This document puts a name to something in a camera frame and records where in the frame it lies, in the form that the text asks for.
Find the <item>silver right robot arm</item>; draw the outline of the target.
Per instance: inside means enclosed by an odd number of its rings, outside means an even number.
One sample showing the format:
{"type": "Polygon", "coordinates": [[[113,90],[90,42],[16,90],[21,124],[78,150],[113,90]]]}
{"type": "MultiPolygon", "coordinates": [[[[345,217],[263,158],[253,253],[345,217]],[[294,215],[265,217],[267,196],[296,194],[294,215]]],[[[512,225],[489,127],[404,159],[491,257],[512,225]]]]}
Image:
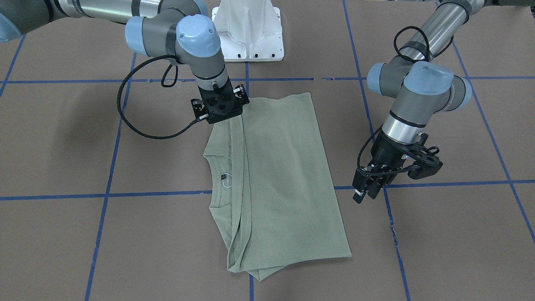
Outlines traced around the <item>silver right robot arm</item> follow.
{"type": "Polygon", "coordinates": [[[193,101],[196,116],[211,124],[239,116],[249,102],[243,86],[231,83],[202,0],[2,0],[0,12],[3,43],[62,18],[123,23],[134,53],[190,66],[201,95],[193,101]]]}

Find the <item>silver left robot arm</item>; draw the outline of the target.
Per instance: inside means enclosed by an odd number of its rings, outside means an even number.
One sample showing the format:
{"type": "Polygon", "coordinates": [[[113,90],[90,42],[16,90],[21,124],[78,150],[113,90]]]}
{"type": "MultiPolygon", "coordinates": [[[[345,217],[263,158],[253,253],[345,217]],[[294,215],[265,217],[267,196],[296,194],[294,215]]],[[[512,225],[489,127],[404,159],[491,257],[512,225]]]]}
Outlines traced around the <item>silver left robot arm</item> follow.
{"type": "Polygon", "coordinates": [[[425,146],[428,135],[424,128],[434,114],[463,108],[472,97],[472,86],[433,59],[485,5],[484,0],[442,0],[422,27],[411,27],[416,34],[408,42],[394,44],[396,56],[390,62],[369,69],[369,90],[393,98],[394,103],[382,126],[369,138],[373,141],[371,160],[366,166],[357,164],[353,179],[357,203],[366,196],[375,199],[397,174],[424,179],[443,166],[439,148],[425,146]]]}

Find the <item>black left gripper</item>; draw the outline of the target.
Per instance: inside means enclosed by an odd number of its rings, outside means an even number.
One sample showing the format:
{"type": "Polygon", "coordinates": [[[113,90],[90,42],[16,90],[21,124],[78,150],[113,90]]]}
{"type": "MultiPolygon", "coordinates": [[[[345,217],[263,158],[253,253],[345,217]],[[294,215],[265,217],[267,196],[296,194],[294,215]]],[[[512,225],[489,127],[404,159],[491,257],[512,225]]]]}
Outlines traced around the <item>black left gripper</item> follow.
{"type": "Polygon", "coordinates": [[[357,168],[353,179],[354,202],[361,204],[366,194],[375,199],[381,189],[390,184],[397,174],[408,173],[410,166],[403,168],[408,145],[410,144],[400,143],[384,133],[373,133],[357,157],[357,168]],[[371,148],[372,159],[367,166],[361,166],[362,153],[373,138],[375,142],[371,148]]]}

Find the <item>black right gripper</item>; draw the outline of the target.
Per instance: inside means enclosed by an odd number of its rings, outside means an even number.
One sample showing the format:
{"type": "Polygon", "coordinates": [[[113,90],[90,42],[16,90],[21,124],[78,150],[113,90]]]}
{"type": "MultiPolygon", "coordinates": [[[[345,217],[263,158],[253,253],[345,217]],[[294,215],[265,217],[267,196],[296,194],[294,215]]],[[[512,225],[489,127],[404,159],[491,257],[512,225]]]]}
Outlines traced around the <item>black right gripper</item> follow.
{"type": "Polygon", "coordinates": [[[199,88],[200,99],[191,99],[191,105],[197,121],[207,120],[209,124],[221,122],[243,113],[243,106],[249,103],[249,97],[243,84],[232,87],[230,80],[214,90],[199,88]]]}

